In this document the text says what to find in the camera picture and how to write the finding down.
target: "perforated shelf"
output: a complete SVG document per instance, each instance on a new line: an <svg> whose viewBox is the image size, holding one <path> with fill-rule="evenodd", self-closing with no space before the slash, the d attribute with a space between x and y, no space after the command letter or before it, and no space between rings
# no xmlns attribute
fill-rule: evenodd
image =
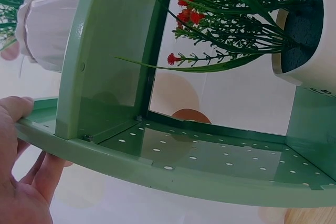
<svg viewBox="0 0 336 224"><path fill-rule="evenodd" d="M134 155L152 166L305 185L313 190L335 181L287 145L185 131L143 122L102 146Z"/></svg>

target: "finger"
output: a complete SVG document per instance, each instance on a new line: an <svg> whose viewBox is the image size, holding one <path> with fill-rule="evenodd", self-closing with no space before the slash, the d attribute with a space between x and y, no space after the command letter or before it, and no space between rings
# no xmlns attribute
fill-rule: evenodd
<svg viewBox="0 0 336 224"><path fill-rule="evenodd" d="M34 107L32 98L7 97L0 100L0 108L7 112L13 122L29 116Z"/></svg>
<svg viewBox="0 0 336 224"><path fill-rule="evenodd" d="M32 186L40 192L49 204L61 178L64 164L65 160L47 154L32 182Z"/></svg>
<svg viewBox="0 0 336 224"><path fill-rule="evenodd" d="M14 122L32 111L31 98L0 99L0 182L12 174L17 155L17 136Z"/></svg>
<svg viewBox="0 0 336 224"><path fill-rule="evenodd" d="M27 150L27 148L30 146L29 143L21 140L21 139L17 139L17 152L16 152L16 160L19 159L19 157L22 155L22 153Z"/></svg>
<svg viewBox="0 0 336 224"><path fill-rule="evenodd" d="M40 170L41 168L41 165L43 163L43 160L46 156L46 153L45 152L41 152L40 155L38 156L35 164L32 166L32 168L30 169L30 171L27 173L26 176L24 176L20 182L21 183L24 183L24 184L28 184L28 185L31 185L37 172Z"/></svg>

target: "hand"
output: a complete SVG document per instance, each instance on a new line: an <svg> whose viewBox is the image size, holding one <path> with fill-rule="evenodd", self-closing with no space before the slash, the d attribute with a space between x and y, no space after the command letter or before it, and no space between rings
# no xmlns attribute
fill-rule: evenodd
<svg viewBox="0 0 336 224"><path fill-rule="evenodd" d="M49 211L65 161L41 152L36 163L19 182L12 169L29 146L17 139L14 123L28 116L30 98L0 100L0 224L52 224Z"/></svg>

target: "brown dot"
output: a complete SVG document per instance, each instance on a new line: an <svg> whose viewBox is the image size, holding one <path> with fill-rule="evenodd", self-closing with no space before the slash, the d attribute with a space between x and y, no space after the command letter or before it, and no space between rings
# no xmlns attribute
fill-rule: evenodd
<svg viewBox="0 0 336 224"><path fill-rule="evenodd" d="M195 121L199 123L211 123L209 118L207 118L203 113L192 109L181 109L176 111L173 116L174 118L185 120L185 121Z"/></svg>

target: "white flower pot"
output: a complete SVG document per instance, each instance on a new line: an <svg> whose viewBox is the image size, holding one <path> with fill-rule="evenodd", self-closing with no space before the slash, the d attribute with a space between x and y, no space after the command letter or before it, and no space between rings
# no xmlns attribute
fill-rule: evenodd
<svg viewBox="0 0 336 224"><path fill-rule="evenodd" d="M324 17L322 35L312 57L302 66L283 73L281 54L272 55L272 67L276 76L316 93L336 97L336 4L335 0L323 0ZM277 24L285 27L288 12L280 10Z"/></svg>
<svg viewBox="0 0 336 224"><path fill-rule="evenodd" d="M79 0L25 0L15 37L20 53L44 69L61 72Z"/></svg>

